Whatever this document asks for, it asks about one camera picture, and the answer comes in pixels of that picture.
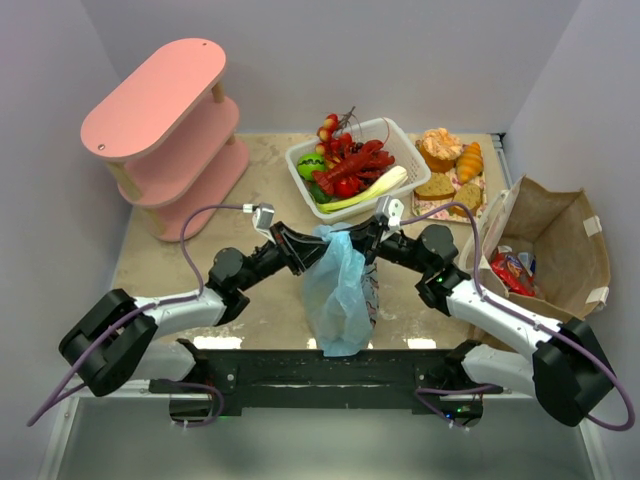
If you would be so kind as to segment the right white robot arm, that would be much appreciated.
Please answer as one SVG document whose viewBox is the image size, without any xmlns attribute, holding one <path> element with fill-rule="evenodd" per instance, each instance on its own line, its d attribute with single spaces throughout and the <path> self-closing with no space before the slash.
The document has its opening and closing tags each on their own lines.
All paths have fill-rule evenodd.
<svg viewBox="0 0 640 480">
<path fill-rule="evenodd" d="M 415 238 L 372 219 L 348 230 L 366 259 L 382 258 L 421 274 L 416 289 L 430 308 L 464 320 L 507 345 L 474 343 L 461 358 L 470 381 L 528 395 L 552 418 L 576 426 L 619 382 L 591 328 L 535 314 L 482 287 L 459 269 L 450 230 L 429 225 Z"/>
</svg>

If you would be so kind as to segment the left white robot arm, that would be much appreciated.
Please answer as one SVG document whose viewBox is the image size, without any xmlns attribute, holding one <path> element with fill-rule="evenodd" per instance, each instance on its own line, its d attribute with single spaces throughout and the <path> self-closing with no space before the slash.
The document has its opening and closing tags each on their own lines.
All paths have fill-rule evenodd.
<svg viewBox="0 0 640 480">
<path fill-rule="evenodd" d="M 133 297 L 123 289 L 107 292 L 63 337 L 59 353 L 96 397 L 109 395 L 134 379 L 150 379 L 154 340 L 191 328 L 223 325 L 249 304 L 244 292 L 283 268 L 299 275 L 318 261 L 327 242 L 300 234 L 281 222 L 267 230 L 267 242 L 245 255 L 220 250 L 208 280 L 177 297 Z"/>
</svg>

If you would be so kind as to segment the blue plastic bag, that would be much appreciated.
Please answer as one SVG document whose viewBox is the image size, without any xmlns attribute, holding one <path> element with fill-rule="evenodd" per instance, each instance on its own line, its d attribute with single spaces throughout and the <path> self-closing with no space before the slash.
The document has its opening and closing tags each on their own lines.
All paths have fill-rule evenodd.
<svg viewBox="0 0 640 480">
<path fill-rule="evenodd" d="M 317 348 L 326 357 L 349 357 L 366 349 L 379 313 L 378 268 L 356 251 L 347 223 L 320 225 L 312 234 L 327 250 L 303 274 L 302 301 Z"/>
</svg>

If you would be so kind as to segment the brown jute grocery bag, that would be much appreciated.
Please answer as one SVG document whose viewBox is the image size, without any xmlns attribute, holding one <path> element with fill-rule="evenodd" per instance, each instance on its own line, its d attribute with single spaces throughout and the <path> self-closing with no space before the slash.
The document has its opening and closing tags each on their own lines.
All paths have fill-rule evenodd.
<svg viewBox="0 0 640 480">
<path fill-rule="evenodd" d="M 477 221 L 483 287 L 534 313 L 568 321 L 603 308 L 611 280 L 599 217 L 583 190 L 552 192 L 523 176 Z M 533 297 L 510 290 L 492 271 L 500 247 L 533 254 Z"/>
</svg>

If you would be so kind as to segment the red snack packet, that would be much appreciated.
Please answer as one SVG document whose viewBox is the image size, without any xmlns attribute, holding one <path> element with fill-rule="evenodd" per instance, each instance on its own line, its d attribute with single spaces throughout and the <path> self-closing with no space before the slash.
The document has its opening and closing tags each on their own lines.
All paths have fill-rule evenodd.
<svg viewBox="0 0 640 480">
<path fill-rule="evenodd" d="M 536 296 L 533 276 L 509 246 L 496 248 L 490 267 L 509 292 L 527 297 Z"/>
</svg>

